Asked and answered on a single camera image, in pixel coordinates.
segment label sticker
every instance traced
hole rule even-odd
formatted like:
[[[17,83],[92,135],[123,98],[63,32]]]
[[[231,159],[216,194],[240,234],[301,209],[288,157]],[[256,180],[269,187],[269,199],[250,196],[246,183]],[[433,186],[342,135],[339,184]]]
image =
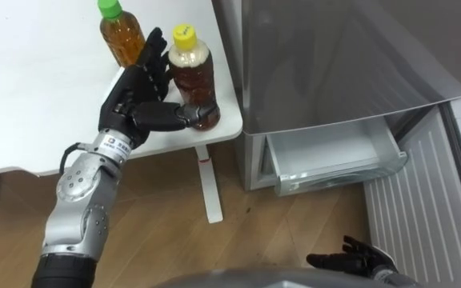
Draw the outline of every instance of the label sticker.
[[[129,158],[132,151],[131,147],[127,143],[110,135],[104,135],[102,146],[103,148],[112,150],[114,153],[124,158],[124,161]]]

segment robotic arm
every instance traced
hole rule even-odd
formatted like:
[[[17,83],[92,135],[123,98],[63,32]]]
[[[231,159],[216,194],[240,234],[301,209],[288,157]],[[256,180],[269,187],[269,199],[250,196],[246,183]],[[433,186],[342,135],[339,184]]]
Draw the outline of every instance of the robotic arm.
[[[136,64],[126,68],[103,104],[94,142],[76,143],[66,150],[33,288],[91,287],[108,236],[108,214],[130,152],[152,130],[181,130],[216,109],[162,101],[171,80],[162,56],[165,48],[161,30],[154,29]],[[73,150],[85,153],[63,173]]]

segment yellow bottle cap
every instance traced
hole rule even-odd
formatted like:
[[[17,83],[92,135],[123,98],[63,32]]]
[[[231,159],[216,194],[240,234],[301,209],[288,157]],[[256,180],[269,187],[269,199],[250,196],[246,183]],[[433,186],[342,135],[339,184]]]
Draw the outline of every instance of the yellow bottle cap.
[[[177,25],[174,28],[174,44],[180,50],[190,50],[197,44],[195,28],[190,24]]]

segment refrigerator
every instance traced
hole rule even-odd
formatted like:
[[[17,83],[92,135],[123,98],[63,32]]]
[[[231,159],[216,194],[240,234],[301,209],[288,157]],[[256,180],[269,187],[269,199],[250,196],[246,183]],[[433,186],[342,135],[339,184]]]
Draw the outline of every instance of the refrigerator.
[[[461,1],[213,0],[247,190],[363,182],[371,240],[461,287]]]

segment open drawer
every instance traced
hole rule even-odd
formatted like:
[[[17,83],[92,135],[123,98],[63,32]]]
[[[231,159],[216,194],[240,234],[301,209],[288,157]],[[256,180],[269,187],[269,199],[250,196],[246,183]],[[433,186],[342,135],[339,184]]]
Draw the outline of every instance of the open drawer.
[[[267,141],[281,196],[393,174],[407,162],[383,118],[269,134]]]

